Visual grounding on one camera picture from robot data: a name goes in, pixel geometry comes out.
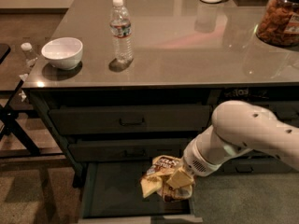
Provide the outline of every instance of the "bottle cap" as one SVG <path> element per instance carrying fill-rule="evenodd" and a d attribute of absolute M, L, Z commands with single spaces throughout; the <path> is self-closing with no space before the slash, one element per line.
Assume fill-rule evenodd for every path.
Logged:
<path fill-rule="evenodd" d="M 21 49 L 23 51 L 28 51 L 28 50 L 32 49 L 32 46 L 30 43 L 26 42 L 26 43 L 21 44 Z"/>
<path fill-rule="evenodd" d="M 113 6 L 120 7 L 123 5 L 123 0 L 113 0 Z"/>

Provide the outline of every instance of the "jar of food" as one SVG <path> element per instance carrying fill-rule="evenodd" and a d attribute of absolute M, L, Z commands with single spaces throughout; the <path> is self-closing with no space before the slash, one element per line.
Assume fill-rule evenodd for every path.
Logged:
<path fill-rule="evenodd" d="M 269 0 L 256 35 L 274 46 L 299 45 L 299 0 Z"/>

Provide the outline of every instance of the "bottle label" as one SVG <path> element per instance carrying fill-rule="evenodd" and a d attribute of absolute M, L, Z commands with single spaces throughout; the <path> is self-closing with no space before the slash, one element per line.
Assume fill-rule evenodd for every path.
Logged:
<path fill-rule="evenodd" d="M 131 23 L 125 25 L 113 25 L 110 24 L 112 34 L 117 38 L 125 38 L 131 34 Z"/>
<path fill-rule="evenodd" d="M 299 34 L 299 14 L 293 13 L 288 25 L 284 30 L 285 34 Z"/>

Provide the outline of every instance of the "white robotic arm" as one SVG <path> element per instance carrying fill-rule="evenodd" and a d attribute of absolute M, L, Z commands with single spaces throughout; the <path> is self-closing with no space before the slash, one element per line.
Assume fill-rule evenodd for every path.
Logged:
<path fill-rule="evenodd" d="M 182 164 L 190 175 L 207 176 L 253 149 L 299 170 L 299 129 L 278 121 L 268 109 L 240 101 L 220 104 L 212 125 L 185 148 Z"/>

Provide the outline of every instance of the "drawer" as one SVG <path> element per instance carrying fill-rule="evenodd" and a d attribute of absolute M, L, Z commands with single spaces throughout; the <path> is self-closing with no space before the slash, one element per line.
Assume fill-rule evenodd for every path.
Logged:
<path fill-rule="evenodd" d="M 140 177 L 149 161 L 89 164 L 78 223 L 202 223 L 192 202 L 165 203 L 158 194 L 142 198 Z"/>
<path fill-rule="evenodd" d="M 181 157 L 189 138 L 78 141 L 69 145 L 75 161 L 141 161 L 159 155 Z"/>
<path fill-rule="evenodd" d="M 52 109 L 49 116 L 62 135 L 202 131 L 208 105 L 99 106 Z"/>

